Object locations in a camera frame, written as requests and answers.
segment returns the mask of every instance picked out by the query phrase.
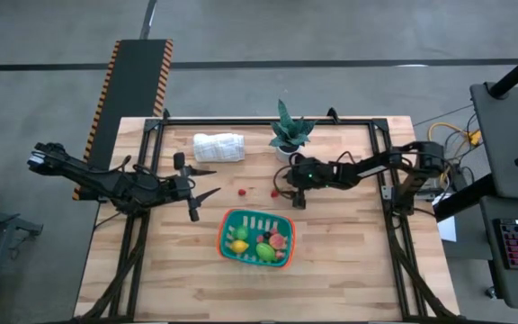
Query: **wooden table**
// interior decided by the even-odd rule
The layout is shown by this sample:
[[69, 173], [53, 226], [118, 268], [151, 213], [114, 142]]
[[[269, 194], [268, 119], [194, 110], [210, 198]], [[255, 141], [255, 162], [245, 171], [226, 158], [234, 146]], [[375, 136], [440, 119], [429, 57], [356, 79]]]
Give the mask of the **wooden table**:
[[[393, 145], [415, 139], [409, 117], [387, 119]], [[144, 120], [121, 120], [112, 166], [126, 155], [137, 158]], [[198, 132], [244, 135], [245, 161], [198, 164], [192, 148], [192, 137]], [[335, 160], [346, 150], [356, 160], [371, 155], [366, 127], [318, 125], [309, 137], [311, 142], [302, 153], [323, 161]], [[198, 222], [190, 222], [185, 202], [152, 210], [136, 320], [401, 319], [376, 178], [367, 178], [349, 191], [309, 191], [307, 209], [295, 210], [289, 200], [270, 196], [272, 176], [283, 166], [268, 146], [271, 138], [269, 126], [165, 127], [159, 174], [174, 174], [173, 154], [182, 151], [187, 164], [218, 172], [196, 177], [194, 194], [222, 189], [203, 203]], [[284, 180], [279, 181], [284, 187]], [[246, 189], [246, 196], [237, 195], [240, 188]], [[417, 206], [431, 210], [428, 203]], [[298, 237], [290, 267], [251, 266], [218, 256], [218, 225], [231, 208], [292, 218]], [[104, 205], [97, 221], [114, 213], [112, 206]], [[409, 222], [423, 278], [446, 307], [458, 313], [434, 218], [418, 212]], [[89, 310], [113, 278], [124, 223], [124, 217], [119, 217], [94, 233], [76, 315]], [[413, 304], [408, 280], [406, 287]]]

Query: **plastic fruit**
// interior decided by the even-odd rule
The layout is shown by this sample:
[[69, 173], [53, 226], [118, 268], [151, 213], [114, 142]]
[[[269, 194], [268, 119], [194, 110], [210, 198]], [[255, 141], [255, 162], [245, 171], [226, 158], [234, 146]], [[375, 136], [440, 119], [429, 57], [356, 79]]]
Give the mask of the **plastic fruit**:
[[259, 258], [263, 261], [277, 261], [275, 250], [267, 243], [257, 243], [256, 252]]
[[233, 237], [235, 237], [235, 239], [246, 240], [248, 236], [249, 236], [249, 229], [246, 226], [239, 226], [233, 232]]
[[286, 239], [283, 237], [283, 235], [277, 233], [271, 235], [269, 238], [269, 245], [271, 245], [274, 249], [282, 249], [285, 248]]
[[230, 247], [233, 250], [233, 252], [235, 252], [237, 254], [241, 254], [241, 253], [245, 252], [245, 250], [247, 250], [247, 248], [249, 248], [249, 245], [240, 239], [236, 239], [233, 241], [233, 243], [231, 243]]

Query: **green basket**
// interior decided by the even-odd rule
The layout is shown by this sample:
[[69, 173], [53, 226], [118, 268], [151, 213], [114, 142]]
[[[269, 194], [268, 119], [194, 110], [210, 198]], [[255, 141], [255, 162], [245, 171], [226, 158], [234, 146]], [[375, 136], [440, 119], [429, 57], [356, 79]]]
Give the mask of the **green basket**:
[[[229, 245], [234, 240], [233, 232], [240, 226], [246, 225], [249, 235], [245, 242], [249, 245], [247, 250], [242, 254], [237, 254]], [[278, 261], [263, 261], [255, 252], [257, 245], [256, 238], [263, 235], [267, 230], [274, 226], [283, 237], [287, 238], [287, 247], [282, 251], [285, 256]], [[221, 225], [219, 226], [219, 234], [217, 236], [217, 251], [220, 255], [237, 261], [245, 262], [257, 266], [276, 266], [286, 267], [293, 258], [295, 249], [295, 225], [293, 221], [282, 216], [272, 215], [261, 211], [245, 211], [231, 210], [225, 214]]]

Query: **gray floor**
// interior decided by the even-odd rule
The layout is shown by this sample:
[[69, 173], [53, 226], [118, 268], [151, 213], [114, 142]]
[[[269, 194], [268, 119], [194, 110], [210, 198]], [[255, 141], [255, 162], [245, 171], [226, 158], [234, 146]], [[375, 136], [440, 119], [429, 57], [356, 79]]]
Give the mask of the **gray floor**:
[[[137, 38], [147, 0], [0, 0], [0, 64], [105, 62], [118, 39]], [[518, 58], [518, 0], [159, 0], [150, 38], [173, 38], [174, 61], [246, 59]], [[172, 71], [165, 106], [176, 116], [410, 115], [420, 122], [470, 104], [469, 86], [512, 67], [360, 67]], [[93, 202], [73, 185], [30, 173], [37, 141], [81, 154], [104, 72], [0, 72], [0, 210], [45, 224], [0, 281], [0, 323], [67, 319], [84, 268]], [[472, 108], [432, 122], [464, 127]], [[449, 132], [438, 130], [436, 140]], [[465, 159], [488, 172], [485, 150]], [[482, 261], [450, 259], [463, 315], [518, 323], [490, 301]]]

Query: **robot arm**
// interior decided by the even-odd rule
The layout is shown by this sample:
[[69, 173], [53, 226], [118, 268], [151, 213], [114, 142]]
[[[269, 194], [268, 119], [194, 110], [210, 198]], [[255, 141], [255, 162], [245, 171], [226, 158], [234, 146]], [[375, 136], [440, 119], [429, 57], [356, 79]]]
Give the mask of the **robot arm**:
[[[405, 154], [417, 155], [417, 161], [411, 166], [406, 163]], [[403, 147], [390, 148], [375, 156], [357, 163], [330, 161], [323, 163], [314, 157], [300, 154], [291, 156], [290, 171], [284, 178], [297, 192], [290, 192], [293, 207], [305, 209], [305, 190], [335, 188], [351, 189], [363, 178], [375, 176], [388, 169], [402, 170], [408, 174], [405, 182], [394, 188], [392, 208], [394, 212], [413, 213], [414, 196], [429, 178], [439, 176], [444, 170], [443, 148], [429, 141], [416, 141]]]
[[95, 190], [109, 198], [119, 212], [131, 215], [158, 205], [187, 201], [192, 221], [198, 221], [197, 207], [219, 188], [194, 198], [195, 182], [189, 176], [205, 176], [215, 171], [202, 171], [184, 165], [184, 154], [174, 156], [174, 167], [180, 175], [159, 177], [143, 166], [135, 165], [135, 172], [126, 172], [130, 156], [112, 170], [97, 170], [85, 162], [71, 157], [61, 144], [38, 143], [27, 164], [29, 169], [43, 176], [64, 176], [79, 185]]

